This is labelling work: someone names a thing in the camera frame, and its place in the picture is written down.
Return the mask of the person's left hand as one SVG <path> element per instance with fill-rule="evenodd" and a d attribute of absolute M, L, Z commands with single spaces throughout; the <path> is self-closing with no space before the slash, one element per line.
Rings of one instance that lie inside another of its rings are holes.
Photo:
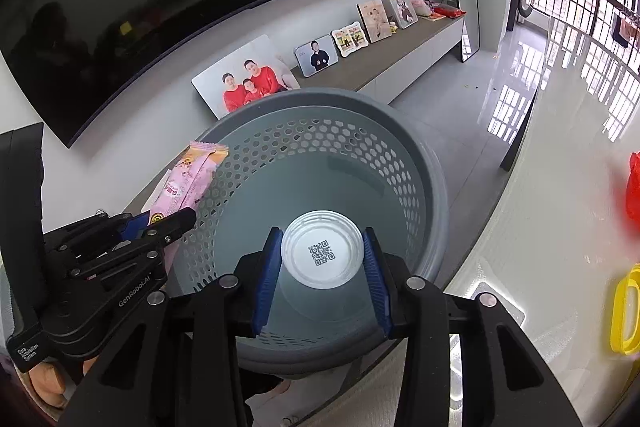
<path fill-rule="evenodd" d="M 52 358 L 29 369 L 27 384 L 32 401 L 47 413 L 64 410 L 78 387 L 63 364 Z"/>

